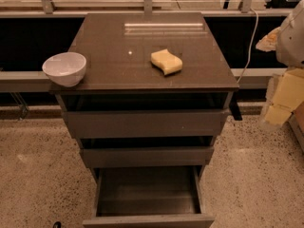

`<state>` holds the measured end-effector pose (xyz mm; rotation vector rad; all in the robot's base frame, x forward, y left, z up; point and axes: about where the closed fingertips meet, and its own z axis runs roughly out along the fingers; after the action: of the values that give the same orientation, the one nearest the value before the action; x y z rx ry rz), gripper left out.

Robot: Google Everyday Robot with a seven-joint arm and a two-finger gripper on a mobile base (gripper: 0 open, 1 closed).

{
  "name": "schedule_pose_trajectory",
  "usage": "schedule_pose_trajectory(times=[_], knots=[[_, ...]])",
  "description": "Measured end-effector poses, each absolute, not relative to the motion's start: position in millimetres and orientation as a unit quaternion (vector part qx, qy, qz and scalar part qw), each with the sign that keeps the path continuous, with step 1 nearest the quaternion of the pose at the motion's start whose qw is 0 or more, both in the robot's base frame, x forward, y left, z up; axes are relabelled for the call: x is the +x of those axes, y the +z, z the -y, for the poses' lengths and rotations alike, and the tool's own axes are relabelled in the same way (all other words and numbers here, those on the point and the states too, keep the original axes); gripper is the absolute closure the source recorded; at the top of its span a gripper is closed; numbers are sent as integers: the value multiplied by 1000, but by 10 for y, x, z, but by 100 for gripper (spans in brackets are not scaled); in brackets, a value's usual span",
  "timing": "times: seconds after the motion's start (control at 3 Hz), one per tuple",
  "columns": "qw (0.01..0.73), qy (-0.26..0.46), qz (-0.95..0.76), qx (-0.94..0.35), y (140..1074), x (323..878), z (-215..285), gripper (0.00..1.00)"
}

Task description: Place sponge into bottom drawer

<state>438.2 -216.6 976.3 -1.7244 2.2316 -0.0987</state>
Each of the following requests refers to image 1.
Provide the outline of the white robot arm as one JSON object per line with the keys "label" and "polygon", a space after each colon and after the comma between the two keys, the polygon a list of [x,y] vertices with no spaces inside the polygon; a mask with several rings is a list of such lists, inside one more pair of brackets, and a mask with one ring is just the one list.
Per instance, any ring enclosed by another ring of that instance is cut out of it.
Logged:
{"label": "white robot arm", "polygon": [[284,125],[304,102],[304,0],[301,0],[282,24],[258,41],[256,48],[274,51],[287,68],[269,80],[261,124],[267,129]]}

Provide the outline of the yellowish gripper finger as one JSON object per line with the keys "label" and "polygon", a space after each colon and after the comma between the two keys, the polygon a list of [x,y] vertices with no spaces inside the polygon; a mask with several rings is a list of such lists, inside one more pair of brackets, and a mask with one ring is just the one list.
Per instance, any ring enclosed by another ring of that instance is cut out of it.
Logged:
{"label": "yellowish gripper finger", "polygon": [[272,31],[270,31],[267,35],[265,35],[262,39],[260,39],[256,43],[256,49],[264,52],[275,51],[277,36],[279,33],[280,33],[280,27],[274,28]]}

